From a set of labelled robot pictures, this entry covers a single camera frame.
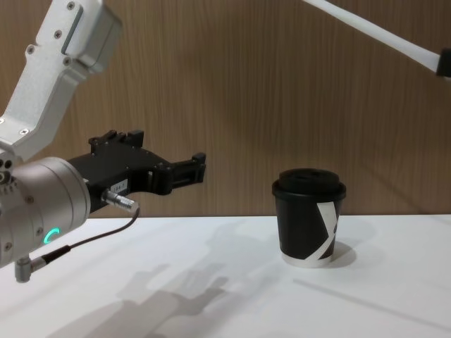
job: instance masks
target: silver cylindrical joint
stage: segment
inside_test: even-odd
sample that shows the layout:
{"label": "silver cylindrical joint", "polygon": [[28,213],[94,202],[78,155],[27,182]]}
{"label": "silver cylindrical joint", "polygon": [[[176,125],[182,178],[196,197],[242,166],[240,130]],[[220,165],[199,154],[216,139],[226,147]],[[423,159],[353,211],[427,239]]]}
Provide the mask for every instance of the silver cylindrical joint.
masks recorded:
{"label": "silver cylindrical joint", "polygon": [[91,199],[79,172],[60,158],[15,168],[0,186],[0,268],[81,226]]}

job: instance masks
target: white stripe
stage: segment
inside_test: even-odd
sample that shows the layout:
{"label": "white stripe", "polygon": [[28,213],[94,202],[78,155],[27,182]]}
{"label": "white stripe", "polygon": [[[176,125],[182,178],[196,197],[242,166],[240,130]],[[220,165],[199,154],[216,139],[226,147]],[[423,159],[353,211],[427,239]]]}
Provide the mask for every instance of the white stripe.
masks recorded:
{"label": "white stripe", "polygon": [[386,44],[397,51],[400,51],[404,55],[410,57],[416,62],[422,64],[426,68],[432,70],[433,72],[437,71],[438,61],[440,60],[440,56],[432,51],[428,51],[427,49],[421,48],[407,40],[404,40],[393,33],[390,33],[383,28],[370,23],[369,21],[360,18],[359,16],[345,11],[340,7],[337,7],[326,0],[303,0],[312,6],[315,6],[322,11],[329,13],[333,17],[338,20],[343,21],[349,26],[363,32],[364,34],[373,37],[374,39]]}
{"label": "white stripe", "polygon": [[327,240],[316,250],[312,255],[306,258],[306,261],[316,261],[324,255],[329,246],[332,244],[332,241],[335,238],[335,233],[333,230],[337,225],[337,213],[335,211],[335,204],[333,202],[328,203],[318,203],[319,213],[323,218],[324,225],[326,226],[327,233],[329,237]]}

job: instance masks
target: white cable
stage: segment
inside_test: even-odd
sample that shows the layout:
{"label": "white cable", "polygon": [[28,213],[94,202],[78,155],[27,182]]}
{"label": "white cable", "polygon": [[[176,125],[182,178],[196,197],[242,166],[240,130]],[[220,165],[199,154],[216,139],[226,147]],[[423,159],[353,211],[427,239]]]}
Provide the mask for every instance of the white cable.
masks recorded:
{"label": "white cable", "polygon": [[369,21],[360,18],[359,16],[345,11],[344,9],[337,7],[326,0],[303,0],[312,6],[315,6],[322,11],[332,15],[338,20],[343,21],[349,26],[363,32],[364,34],[373,37],[374,39],[386,44],[397,51],[400,51],[405,56],[410,57],[416,62],[422,64],[426,68],[437,71],[438,61],[440,60],[440,55],[428,51],[427,49],[421,48],[407,40],[404,40],[393,33],[390,33],[383,28],[370,23]]}

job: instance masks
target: metal connector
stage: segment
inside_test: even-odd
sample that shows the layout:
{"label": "metal connector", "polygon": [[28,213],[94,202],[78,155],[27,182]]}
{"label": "metal connector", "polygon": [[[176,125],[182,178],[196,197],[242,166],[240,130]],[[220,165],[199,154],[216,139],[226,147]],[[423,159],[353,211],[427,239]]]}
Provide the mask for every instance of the metal connector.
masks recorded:
{"label": "metal connector", "polygon": [[26,283],[30,281],[31,274],[46,266],[47,263],[41,257],[30,260],[30,256],[19,258],[15,264],[16,281]]}
{"label": "metal connector", "polygon": [[133,201],[125,196],[121,196],[111,190],[105,190],[101,199],[110,206],[115,206],[116,208],[125,210],[129,213],[135,213],[140,207],[136,201]]}

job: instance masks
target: black paper cup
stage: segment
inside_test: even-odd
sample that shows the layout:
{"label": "black paper cup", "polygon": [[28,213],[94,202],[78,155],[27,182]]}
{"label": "black paper cup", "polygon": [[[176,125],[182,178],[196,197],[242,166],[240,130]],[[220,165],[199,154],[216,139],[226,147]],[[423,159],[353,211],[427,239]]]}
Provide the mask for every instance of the black paper cup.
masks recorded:
{"label": "black paper cup", "polygon": [[273,183],[283,259],[302,268],[319,268],[332,259],[346,186],[335,173],[295,169]]}

